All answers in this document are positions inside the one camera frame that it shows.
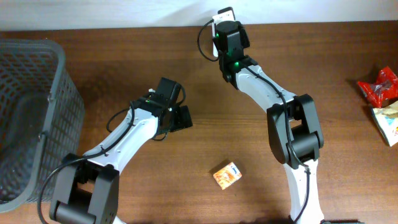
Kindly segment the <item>red Hacks candy bag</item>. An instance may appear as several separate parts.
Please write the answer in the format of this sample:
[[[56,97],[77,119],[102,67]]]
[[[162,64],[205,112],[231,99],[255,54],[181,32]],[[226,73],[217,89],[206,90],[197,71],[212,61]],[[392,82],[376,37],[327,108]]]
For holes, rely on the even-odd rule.
[[[397,98],[397,75],[388,66],[379,71],[374,83],[358,81],[357,85],[374,108],[382,108],[384,101]]]

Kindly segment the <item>cream wet wipes pack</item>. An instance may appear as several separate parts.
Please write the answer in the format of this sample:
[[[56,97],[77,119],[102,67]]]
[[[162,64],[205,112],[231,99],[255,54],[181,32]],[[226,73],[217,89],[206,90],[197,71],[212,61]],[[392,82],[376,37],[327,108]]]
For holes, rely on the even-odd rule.
[[[385,108],[373,108],[373,119],[382,136],[391,147],[397,143],[397,101]]]

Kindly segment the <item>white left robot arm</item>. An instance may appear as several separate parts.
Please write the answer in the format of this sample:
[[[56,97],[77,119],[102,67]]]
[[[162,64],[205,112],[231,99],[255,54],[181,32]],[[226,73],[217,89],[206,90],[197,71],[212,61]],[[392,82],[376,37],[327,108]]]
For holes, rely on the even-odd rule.
[[[46,178],[56,179],[49,217],[59,223],[121,223],[118,217],[120,175],[149,140],[189,128],[185,89],[161,78],[155,90],[129,103],[125,118],[110,134],[82,156],[68,154]]]

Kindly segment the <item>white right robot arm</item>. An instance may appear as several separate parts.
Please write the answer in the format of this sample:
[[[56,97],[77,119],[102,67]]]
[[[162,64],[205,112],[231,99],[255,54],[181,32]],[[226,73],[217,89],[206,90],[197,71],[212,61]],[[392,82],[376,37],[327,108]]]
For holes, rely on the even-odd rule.
[[[269,145],[287,175],[290,220],[323,223],[317,167],[324,138],[313,98],[283,89],[254,59],[244,54],[249,39],[240,22],[224,21],[215,25],[213,42],[223,78],[266,112]]]

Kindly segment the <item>orange tissue pack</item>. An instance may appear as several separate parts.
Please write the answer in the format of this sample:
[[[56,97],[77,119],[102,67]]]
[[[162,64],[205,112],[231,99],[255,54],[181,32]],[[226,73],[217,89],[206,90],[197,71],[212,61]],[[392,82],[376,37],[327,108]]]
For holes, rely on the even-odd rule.
[[[222,190],[227,189],[242,177],[242,173],[235,163],[230,162],[213,174],[213,178]]]

